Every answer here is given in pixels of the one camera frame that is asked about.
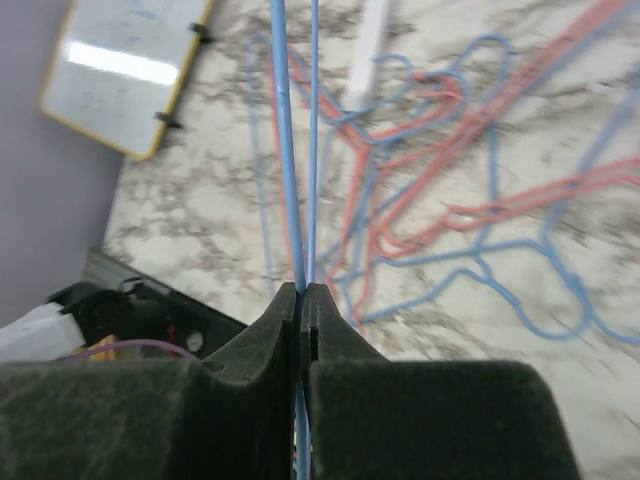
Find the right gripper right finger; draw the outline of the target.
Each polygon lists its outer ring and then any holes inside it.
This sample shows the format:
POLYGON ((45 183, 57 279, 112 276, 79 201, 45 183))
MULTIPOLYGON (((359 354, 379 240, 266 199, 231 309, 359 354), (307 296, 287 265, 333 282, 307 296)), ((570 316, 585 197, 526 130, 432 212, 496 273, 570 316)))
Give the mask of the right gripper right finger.
POLYGON ((391 361, 326 286, 302 307, 317 479, 576 479, 547 384, 503 360, 391 361))

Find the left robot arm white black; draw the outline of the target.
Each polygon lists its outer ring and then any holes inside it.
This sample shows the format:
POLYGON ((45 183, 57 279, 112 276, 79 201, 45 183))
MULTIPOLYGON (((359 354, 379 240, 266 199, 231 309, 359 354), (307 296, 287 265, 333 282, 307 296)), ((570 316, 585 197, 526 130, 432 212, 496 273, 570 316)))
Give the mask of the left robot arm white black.
POLYGON ((145 288, 141 278, 115 288, 78 282, 1 328, 1 362, 65 359, 117 360, 146 355, 195 359, 205 331, 180 310, 145 288))

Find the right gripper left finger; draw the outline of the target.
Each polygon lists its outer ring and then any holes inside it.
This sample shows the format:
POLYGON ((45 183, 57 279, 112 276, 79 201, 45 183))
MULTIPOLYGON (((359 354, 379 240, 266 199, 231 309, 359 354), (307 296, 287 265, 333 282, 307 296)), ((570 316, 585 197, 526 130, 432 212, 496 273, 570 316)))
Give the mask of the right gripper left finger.
POLYGON ((67 360, 1 370, 5 479, 287 479, 297 295, 201 361, 67 360))

